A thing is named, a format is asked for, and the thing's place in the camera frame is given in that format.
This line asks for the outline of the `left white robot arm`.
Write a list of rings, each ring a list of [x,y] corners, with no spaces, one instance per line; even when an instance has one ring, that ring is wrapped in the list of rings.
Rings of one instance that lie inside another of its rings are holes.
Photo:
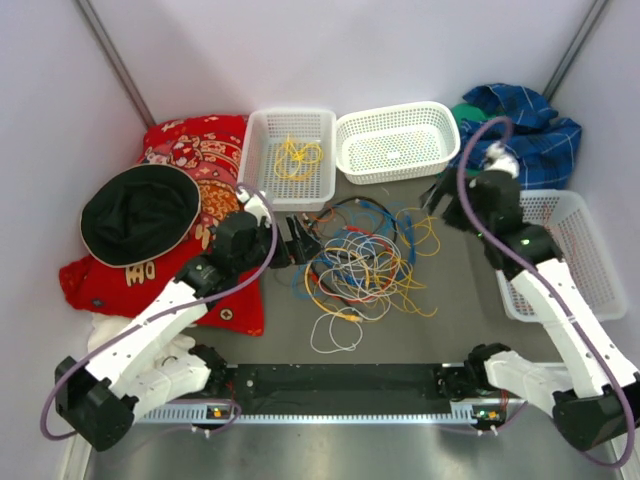
[[[270,214],[229,215],[209,249],[187,261],[120,333],[84,358],[68,357],[56,366],[55,386],[43,409],[56,410],[73,433],[104,452],[150,411],[198,391],[220,394],[227,374],[216,353],[191,347],[161,367],[152,363],[184,329],[265,269],[305,265],[321,251],[312,228],[293,215],[286,223],[288,240]]]

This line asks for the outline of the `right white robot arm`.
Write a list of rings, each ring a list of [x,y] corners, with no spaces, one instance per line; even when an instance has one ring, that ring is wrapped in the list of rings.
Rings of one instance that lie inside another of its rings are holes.
[[[466,380],[476,394],[506,390],[547,414],[561,436],[586,452],[620,436],[632,448],[639,426],[639,370],[612,342],[575,284],[561,248],[525,220],[521,187],[511,174],[469,177],[456,169],[420,197],[446,225],[475,235],[489,264],[533,308],[564,363],[560,374],[499,343],[468,356]]]

